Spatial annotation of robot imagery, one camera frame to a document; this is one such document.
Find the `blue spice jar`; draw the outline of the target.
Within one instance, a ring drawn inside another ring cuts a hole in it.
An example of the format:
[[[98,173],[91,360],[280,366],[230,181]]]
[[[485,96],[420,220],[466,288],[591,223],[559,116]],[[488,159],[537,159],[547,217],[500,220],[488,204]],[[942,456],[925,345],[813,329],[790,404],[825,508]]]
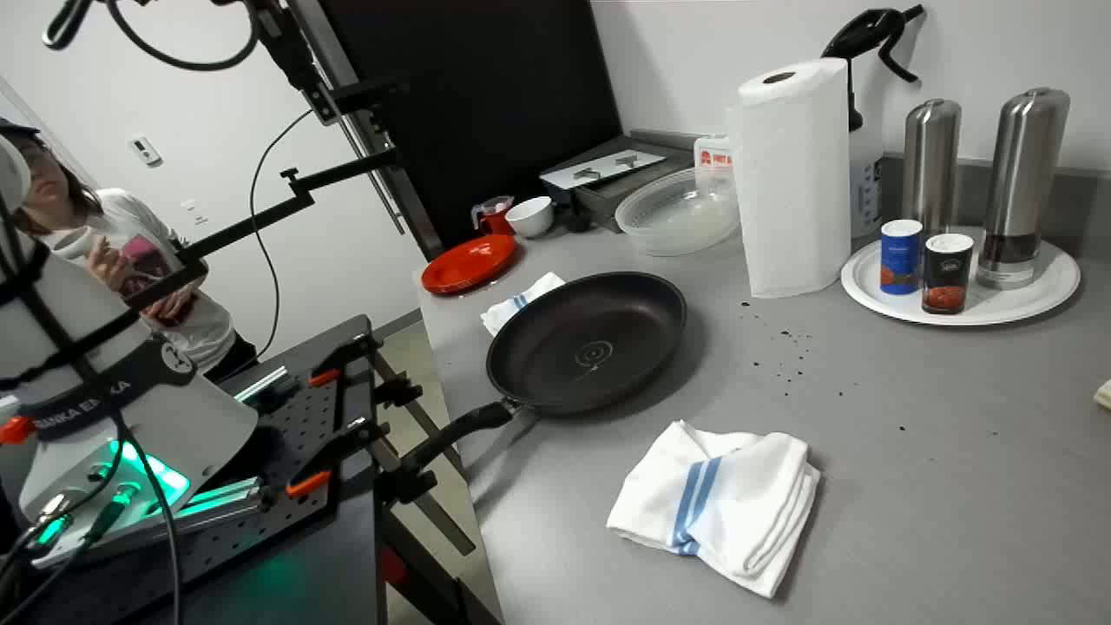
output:
[[[885,295],[908,295],[915,288],[921,235],[925,235],[925,225],[915,220],[890,220],[882,225],[878,285]]]

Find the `steel grinder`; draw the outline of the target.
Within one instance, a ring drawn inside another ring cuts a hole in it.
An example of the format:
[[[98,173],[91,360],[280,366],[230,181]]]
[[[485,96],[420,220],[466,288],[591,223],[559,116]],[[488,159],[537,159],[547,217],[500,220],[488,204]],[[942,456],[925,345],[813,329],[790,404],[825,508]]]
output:
[[[942,96],[921,100],[905,116],[901,207],[928,232],[942,232],[955,220],[958,125],[962,107]]]
[[[1031,87],[1001,107],[980,255],[980,277],[992,288],[1021,288],[1036,277],[1065,119],[1069,93],[1056,87]]]

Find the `black frying pan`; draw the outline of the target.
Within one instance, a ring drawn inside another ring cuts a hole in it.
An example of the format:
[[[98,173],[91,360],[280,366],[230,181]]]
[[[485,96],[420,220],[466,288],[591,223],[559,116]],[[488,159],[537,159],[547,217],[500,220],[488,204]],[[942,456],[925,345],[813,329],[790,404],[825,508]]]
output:
[[[440,383],[479,386],[435,444],[459,449],[469,477],[533,425],[606,425],[651,407],[691,379],[701,348],[684,288],[650,270],[568,277],[497,336],[466,300],[425,304],[420,315]]]

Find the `black spray bottle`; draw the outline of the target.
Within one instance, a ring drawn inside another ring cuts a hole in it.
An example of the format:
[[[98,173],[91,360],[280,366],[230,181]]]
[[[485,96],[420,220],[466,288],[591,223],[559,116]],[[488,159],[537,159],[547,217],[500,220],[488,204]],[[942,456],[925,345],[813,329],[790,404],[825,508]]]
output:
[[[925,18],[908,8],[863,8],[822,47],[825,59],[848,69],[848,130],[852,130],[852,235],[867,240],[882,220],[882,119],[891,82],[915,87],[921,78],[894,57],[905,30]]]

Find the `folded white blue cloth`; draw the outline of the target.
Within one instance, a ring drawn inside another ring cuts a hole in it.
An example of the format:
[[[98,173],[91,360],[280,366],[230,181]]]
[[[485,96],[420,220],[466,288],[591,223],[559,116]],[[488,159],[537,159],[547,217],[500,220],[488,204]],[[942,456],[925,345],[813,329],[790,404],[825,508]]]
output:
[[[557,270],[540,273],[537,280],[530,280],[524,292],[492,304],[485,312],[479,312],[479,322],[488,336],[497,336],[521,309],[528,309],[533,300],[562,288],[565,277],[559,277]]]

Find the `right steel grinder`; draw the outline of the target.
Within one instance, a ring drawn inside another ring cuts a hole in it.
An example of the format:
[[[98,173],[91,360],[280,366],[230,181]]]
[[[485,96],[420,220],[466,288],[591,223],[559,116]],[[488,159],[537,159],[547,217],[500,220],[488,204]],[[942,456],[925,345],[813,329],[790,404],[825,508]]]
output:
[[[980,255],[980,277],[992,288],[1021,288],[1036,277],[1065,119],[1069,93],[1056,87],[1031,87],[1001,107]]]

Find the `red plate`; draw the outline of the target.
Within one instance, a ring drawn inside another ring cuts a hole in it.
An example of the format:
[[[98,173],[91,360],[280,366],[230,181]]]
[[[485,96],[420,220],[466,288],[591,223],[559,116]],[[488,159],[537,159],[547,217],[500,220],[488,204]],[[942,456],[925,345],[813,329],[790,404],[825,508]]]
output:
[[[500,277],[516,258],[516,240],[508,232],[485,232],[476,240],[466,240],[445,255],[438,255],[425,273],[420,285],[429,295],[460,295],[473,292],[492,277]]]

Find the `small white bowl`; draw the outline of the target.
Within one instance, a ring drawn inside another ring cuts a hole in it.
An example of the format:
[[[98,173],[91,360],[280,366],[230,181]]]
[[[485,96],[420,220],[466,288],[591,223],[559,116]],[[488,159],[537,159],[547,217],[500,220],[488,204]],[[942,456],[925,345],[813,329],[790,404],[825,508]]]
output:
[[[553,197],[547,195],[533,195],[528,203],[516,203],[509,213],[508,213],[508,225],[516,232],[516,235],[544,235],[553,228]]]

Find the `white cloth with blue stripes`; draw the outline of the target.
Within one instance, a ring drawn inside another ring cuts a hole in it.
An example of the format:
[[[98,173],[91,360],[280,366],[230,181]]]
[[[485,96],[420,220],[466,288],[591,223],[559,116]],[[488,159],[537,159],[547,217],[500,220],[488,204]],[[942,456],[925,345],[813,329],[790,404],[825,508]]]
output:
[[[818,483],[808,444],[790,434],[716,434],[672,420],[621,478],[606,527],[773,598]]]

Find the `left steel grinder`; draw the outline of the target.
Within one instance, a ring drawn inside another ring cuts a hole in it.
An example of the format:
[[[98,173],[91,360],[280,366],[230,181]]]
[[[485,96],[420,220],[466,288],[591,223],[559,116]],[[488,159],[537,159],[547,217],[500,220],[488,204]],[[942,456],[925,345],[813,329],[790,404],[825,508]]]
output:
[[[962,107],[942,96],[921,100],[905,116],[901,207],[928,232],[942,232],[955,220],[958,125]]]

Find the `person in white shirt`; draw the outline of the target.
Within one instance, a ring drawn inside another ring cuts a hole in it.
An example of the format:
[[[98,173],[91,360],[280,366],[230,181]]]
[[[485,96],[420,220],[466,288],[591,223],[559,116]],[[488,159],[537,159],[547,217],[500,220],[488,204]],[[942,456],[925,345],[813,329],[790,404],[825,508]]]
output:
[[[33,130],[8,130],[2,138],[30,170],[30,190],[13,207],[13,223],[57,258],[91,270],[120,300],[182,270],[182,235],[134,195],[120,189],[88,189]],[[258,348],[231,326],[230,309],[220,305],[202,280],[187,280],[148,304],[141,315],[210,383],[258,366]]]

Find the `first aid kit box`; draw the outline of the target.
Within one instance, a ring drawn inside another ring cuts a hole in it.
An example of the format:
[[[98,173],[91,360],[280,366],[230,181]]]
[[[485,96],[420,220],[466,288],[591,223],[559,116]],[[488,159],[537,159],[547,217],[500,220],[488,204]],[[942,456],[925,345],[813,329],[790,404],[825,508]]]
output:
[[[731,145],[723,136],[701,136],[694,141],[694,177],[697,181],[729,181],[731,177]]]

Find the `white paper towel roll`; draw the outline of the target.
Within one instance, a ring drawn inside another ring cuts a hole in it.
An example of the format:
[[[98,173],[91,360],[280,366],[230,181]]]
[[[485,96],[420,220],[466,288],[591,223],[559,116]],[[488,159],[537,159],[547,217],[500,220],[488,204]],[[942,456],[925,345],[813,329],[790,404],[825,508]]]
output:
[[[749,295],[832,285],[852,255],[848,62],[808,59],[745,81],[729,141]]]

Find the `red spice jar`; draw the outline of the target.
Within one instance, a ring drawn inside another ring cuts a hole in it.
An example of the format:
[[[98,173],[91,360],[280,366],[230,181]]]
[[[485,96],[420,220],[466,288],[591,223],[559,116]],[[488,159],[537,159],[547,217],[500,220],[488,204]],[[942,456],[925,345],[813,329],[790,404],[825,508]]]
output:
[[[955,315],[966,309],[973,251],[975,240],[966,232],[934,232],[925,244],[925,312]]]

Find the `white round tray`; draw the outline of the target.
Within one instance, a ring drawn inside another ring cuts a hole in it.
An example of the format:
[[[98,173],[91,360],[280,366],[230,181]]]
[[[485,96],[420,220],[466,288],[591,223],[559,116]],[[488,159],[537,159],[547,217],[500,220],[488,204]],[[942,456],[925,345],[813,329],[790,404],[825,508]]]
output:
[[[882,247],[860,247],[841,269],[841,288],[867,312],[885,320],[915,322],[915,326],[943,326],[943,329],[982,329],[982,326],[1010,326],[1036,315],[1044,315],[1065,305],[1082,280],[1078,264],[1060,251],[1056,244],[1040,244],[1036,255],[1036,277],[1021,288],[986,288],[973,285],[966,309],[955,315],[925,312],[921,295],[885,295],[878,288]]]

